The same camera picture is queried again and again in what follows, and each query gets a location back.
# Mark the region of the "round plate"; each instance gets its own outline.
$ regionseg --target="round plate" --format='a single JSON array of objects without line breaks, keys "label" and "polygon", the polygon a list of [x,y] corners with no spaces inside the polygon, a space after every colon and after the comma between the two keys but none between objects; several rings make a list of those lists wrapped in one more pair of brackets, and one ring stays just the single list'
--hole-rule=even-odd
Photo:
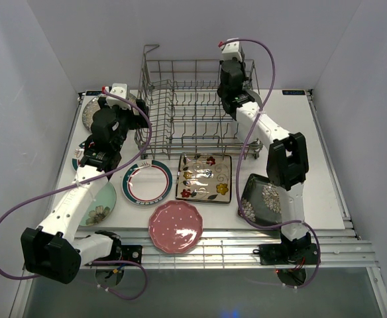
[{"label": "round plate", "polygon": [[[83,123],[83,126],[88,131],[90,131],[90,126],[92,126],[93,114],[101,109],[98,104],[98,99],[104,96],[106,95],[101,94],[101,95],[95,96],[89,103],[86,104],[85,108],[83,109],[82,123]],[[127,95],[127,99],[133,102],[134,104],[136,104],[136,96],[134,96],[132,93],[129,93]]]},{"label": "round plate", "polygon": [[79,144],[79,147],[74,150],[73,158],[72,158],[72,166],[74,170],[77,170],[80,164],[80,160],[83,158],[83,154],[85,152],[85,142]]},{"label": "round plate", "polygon": [[158,203],[172,188],[172,173],[162,162],[143,160],[127,170],[121,186],[127,199],[134,204]]},{"label": "round plate", "polygon": [[156,247],[168,254],[184,253],[202,235],[202,217],[185,201],[169,201],[156,208],[149,219],[149,235]]},{"label": "round plate", "polygon": [[115,202],[117,202],[117,193],[114,186],[108,182],[95,196],[95,201],[92,201],[87,208],[80,221],[80,226],[91,227],[104,221],[114,210]]}]

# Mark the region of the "plate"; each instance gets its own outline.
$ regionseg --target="plate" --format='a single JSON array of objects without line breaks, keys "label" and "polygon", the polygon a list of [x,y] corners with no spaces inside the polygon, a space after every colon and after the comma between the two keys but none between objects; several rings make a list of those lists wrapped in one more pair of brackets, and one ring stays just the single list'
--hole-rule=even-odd
[{"label": "plate", "polygon": [[117,202],[117,193],[114,186],[108,182],[99,190],[95,196],[95,201],[92,201],[87,208],[83,219],[80,221],[80,226],[91,227],[106,220],[114,210],[115,202]]},{"label": "plate", "polygon": [[155,209],[148,232],[156,247],[168,254],[184,253],[194,247],[203,231],[197,209],[184,201],[169,201]]},{"label": "plate", "polygon": [[74,170],[77,170],[77,168],[80,165],[80,160],[83,158],[85,152],[85,142],[82,142],[79,144],[79,146],[74,150],[73,158],[72,158],[72,166]]},{"label": "plate", "polygon": [[279,195],[276,187],[270,183],[268,178],[251,174],[241,200],[245,215],[252,222],[262,226],[282,222]]},{"label": "plate", "polygon": [[[90,126],[92,126],[93,114],[101,109],[101,107],[98,104],[98,99],[104,96],[106,95],[101,94],[101,95],[95,96],[89,103],[86,104],[85,108],[83,108],[82,123],[83,123],[83,126],[88,131],[90,131]],[[128,93],[127,99],[133,102],[134,104],[136,104],[136,96],[134,96],[132,93]]]},{"label": "plate", "polygon": [[232,158],[220,154],[181,155],[176,199],[230,203],[232,199]]},{"label": "plate", "polygon": [[143,160],[127,170],[123,193],[137,205],[151,205],[163,200],[172,188],[172,173],[157,160]]}]

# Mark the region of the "gray wall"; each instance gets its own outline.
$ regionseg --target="gray wall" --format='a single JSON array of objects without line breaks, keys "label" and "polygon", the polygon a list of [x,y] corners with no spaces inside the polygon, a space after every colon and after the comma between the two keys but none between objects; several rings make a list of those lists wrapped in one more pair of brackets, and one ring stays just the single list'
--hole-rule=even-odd
[{"label": "gray wall", "polygon": [[[0,1],[0,216],[51,190],[77,95],[25,0]],[[47,200],[16,211],[0,227],[0,265],[21,275],[20,236],[45,213]],[[18,282],[0,276],[0,318]]]},{"label": "gray wall", "polygon": [[[265,41],[276,57],[276,87],[313,88],[360,0],[28,0],[63,69],[78,90],[138,85],[144,44],[158,58],[220,58],[236,36]],[[262,88],[271,67],[261,47],[245,45]]]},{"label": "gray wall", "polygon": [[357,231],[387,287],[387,0],[364,0],[317,87],[315,104]]}]

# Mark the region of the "beige square plate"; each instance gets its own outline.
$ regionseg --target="beige square plate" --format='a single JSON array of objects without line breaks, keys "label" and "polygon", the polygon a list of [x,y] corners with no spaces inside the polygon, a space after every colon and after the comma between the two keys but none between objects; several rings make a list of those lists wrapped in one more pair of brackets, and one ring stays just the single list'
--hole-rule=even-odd
[{"label": "beige square plate", "polygon": [[176,199],[196,202],[230,203],[232,158],[220,154],[180,156]]}]

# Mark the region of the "rack wire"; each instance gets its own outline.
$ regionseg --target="rack wire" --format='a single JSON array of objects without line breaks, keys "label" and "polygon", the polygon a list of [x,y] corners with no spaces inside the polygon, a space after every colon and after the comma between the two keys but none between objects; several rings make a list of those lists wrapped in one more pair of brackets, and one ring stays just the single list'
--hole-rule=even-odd
[{"label": "rack wire", "polygon": [[[150,109],[152,139],[142,159],[181,154],[239,155],[239,125],[227,115],[217,95],[219,60],[153,60],[148,53],[158,44],[144,47],[138,98]],[[246,60],[245,89],[259,89],[253,60]],[[147,129],[139,129],[135,142],[143,147]],[[262,143],[247,146],[245,157],[258,158]]]}]

